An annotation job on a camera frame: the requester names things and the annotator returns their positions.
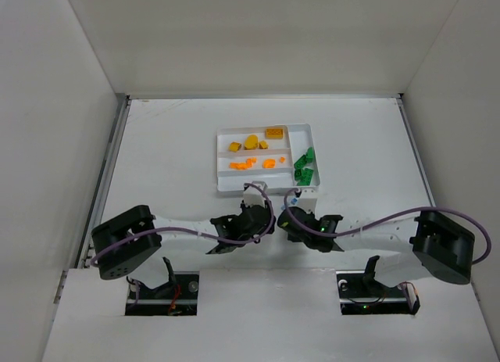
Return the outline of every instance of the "white wall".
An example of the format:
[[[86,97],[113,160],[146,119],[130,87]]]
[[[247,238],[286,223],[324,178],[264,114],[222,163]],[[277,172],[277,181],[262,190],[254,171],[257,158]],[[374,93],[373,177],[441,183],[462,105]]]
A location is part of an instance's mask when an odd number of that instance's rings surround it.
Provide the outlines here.
[[[474,215],[493,253],[473,268],[500,348],[500,0],[460,0],[405,93],[404,103],[437,203]],[[482,251],[481,237],[477,248]]]
[[[0,360],[41,358],[116,109],[67,0],[0,0]]]
[[[70,0],[115,90],[403,92],[457,0]]]

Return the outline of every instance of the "green block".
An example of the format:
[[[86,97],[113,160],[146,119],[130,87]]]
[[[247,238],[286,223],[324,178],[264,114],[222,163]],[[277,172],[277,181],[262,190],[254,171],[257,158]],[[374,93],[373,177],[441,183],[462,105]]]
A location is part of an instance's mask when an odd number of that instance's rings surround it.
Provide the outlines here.
[[[298,159],[295,162],[294,168],[295,169],[302,169],[303,167],[305,167],[306,164],[307,164],[307,159],[306,159],[305,155],[302,155],[302,156],[300,156],[300,159]]]
[[[309,147],[307,149],[307,152],[305,153],[305,160],[307,161],[307,164],[312,163],[315,158],[316,158],[316,155],[314,154],[314,148]]]
[[[294,172],[294,178],[296,181],[300,181],[302,178],[302,169],[296,169]]]
[[[309,186],[313,180],[314,169],[305,168],[302,170],[302,178],[297,183],[298,186]]]

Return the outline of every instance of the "white tray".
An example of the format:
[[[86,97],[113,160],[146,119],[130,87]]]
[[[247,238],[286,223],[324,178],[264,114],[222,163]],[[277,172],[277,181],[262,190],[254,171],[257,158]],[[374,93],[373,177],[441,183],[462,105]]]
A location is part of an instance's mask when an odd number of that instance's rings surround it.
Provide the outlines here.
[[[266,139],[266,129],[279,127],[284,129],[283,139]],[[259,142],[265,140],[268,149],[245,150],[244,144],[250,134],[255,134]],[[241,143],[238,152],[229,151],[231,142]],[[243,184],[251,181],[265,181],[268,193],[283,194],[288,189],[300,187],[294,180],[294,163],[305,154],[309,147],[314,148],[313,133],[308,124],[275,125],[263,127],[224,128],[217,131],[217,189],[220,192],[242,192]],[[248,157],[256,157],[257,163],[247,170],[230,169],[232,162],[244,162]],[[263,169],[265,159],[275,159],[273,169]],[[306,167],[314,169],[311,185],[320,185],[320,174],[316,160]]]

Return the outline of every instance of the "red wire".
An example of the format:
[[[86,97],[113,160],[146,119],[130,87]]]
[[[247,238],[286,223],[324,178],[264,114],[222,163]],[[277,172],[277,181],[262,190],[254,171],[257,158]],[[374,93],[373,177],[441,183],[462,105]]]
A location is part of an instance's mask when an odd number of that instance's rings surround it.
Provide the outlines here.
[[[175,301],[177,301],[177,298],[180,296],[180,285],[177,284],[175,287],[175,292],[173,294],[172,302],[170,302],[170,307],[168,311],[166,312],[168,315],[170,315],[170,311],[175,307]]]

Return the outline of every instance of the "green object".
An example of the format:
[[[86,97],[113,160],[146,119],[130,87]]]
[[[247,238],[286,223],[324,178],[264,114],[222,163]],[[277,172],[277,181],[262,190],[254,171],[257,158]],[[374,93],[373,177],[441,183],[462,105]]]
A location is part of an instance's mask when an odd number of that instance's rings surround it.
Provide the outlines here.
[[[307,152],[305,153],[305,160],[307,161],[307,164],[312,163],[315,158],[316,158],[316,155],[314,154],[314,148],[309,147],[307,149]]]
[[[303,167],[305,167],[306,164],[307,164],[307,159],[306,159],[305,155],[302,155],[302,156],[300,156],[300,159],[298,159],[295,162],[294,168],[295,169],[302,169]]]
[[[296,169],[294,172],[294,178],[296,181],[300,181],[302,178],[302,169]]]
[[[298,186],[309,186],[313,180],[314,169],[305,168],[302,170],[302,178],[297,183]]]

